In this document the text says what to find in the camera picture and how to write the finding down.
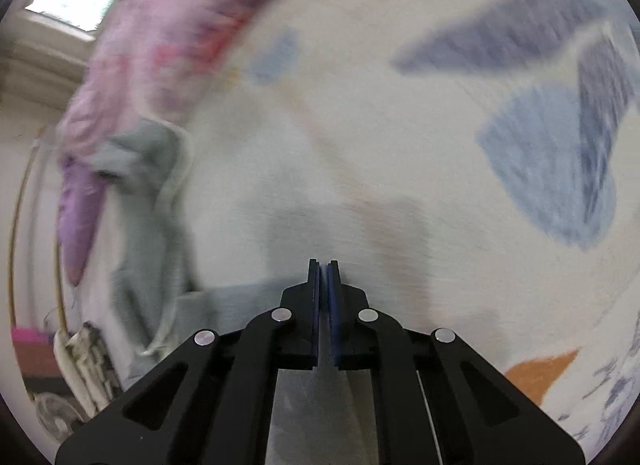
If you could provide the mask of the pink grey hanging towel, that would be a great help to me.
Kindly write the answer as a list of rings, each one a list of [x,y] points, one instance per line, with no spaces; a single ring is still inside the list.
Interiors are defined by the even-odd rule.
[[[65,396],[70,392],[56,363],[51,335],[38,329],[12,327],[11,338],[17,365],[29,393]]]

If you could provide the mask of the floral bed sheet mattress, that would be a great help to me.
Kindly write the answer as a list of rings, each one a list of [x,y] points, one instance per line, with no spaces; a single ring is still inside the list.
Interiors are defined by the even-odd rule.
[[[447,326],[593,462],[639,394],[639,22],[628,0],[267,0],[183,121],[276,122],[282,207],[373,307]],[[108,191],[87,284],[122,260]]]

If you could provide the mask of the checkered black white garment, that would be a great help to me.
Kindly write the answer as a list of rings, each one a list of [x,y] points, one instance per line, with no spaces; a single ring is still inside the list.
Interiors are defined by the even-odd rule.
[[[122,394],[107,345],[91,323],[82,324],[74,335],[58,329],[53,354],[66,385],[90,419]]]

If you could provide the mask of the grey zip hoodie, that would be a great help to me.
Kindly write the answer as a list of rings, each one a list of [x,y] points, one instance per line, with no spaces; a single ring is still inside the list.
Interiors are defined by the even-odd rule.
[[[239,121],[187,132],[143,119],[91,157],[113,185],[122,236],[111,308],[134,385],[199,329],[229,333],[274,306],[309,259],[287,228],[302,147],[290,129]]]

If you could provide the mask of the purple floral quilt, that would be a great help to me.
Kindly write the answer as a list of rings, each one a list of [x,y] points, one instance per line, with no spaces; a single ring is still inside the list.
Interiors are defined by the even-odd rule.
[[[117,0],[84,80],[58,123],[58,243],[72,285],[84,276],[106,182],[89,164],[143,119],[178,124],[230,44],[267,0]]]

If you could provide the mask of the white standing fan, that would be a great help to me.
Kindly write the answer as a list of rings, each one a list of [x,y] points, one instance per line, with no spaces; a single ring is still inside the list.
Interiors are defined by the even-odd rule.
[[[63,443],[84,423],[76,407],[54,393],[37,393],[35,409],[41,427],[58,443]]]

